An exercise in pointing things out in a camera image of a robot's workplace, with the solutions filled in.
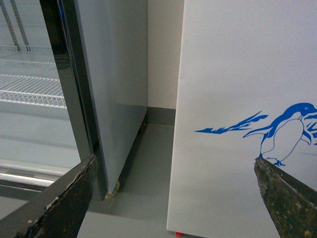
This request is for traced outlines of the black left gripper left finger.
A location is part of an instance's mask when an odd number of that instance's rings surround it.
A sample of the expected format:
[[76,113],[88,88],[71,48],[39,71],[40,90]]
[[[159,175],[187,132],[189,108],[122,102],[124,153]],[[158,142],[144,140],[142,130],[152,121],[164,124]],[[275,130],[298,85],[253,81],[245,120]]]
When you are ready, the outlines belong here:
[[2,238],[75,238],[94,193],[95,155],[0,221]]

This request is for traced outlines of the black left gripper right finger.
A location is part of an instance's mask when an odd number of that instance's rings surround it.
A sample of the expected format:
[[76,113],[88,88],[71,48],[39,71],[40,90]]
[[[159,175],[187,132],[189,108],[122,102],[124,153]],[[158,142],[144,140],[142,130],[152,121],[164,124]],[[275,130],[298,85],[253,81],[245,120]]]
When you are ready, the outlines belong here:
[[317,192],[263,158],[254,172],[265,207],[281,238],[317,236]]

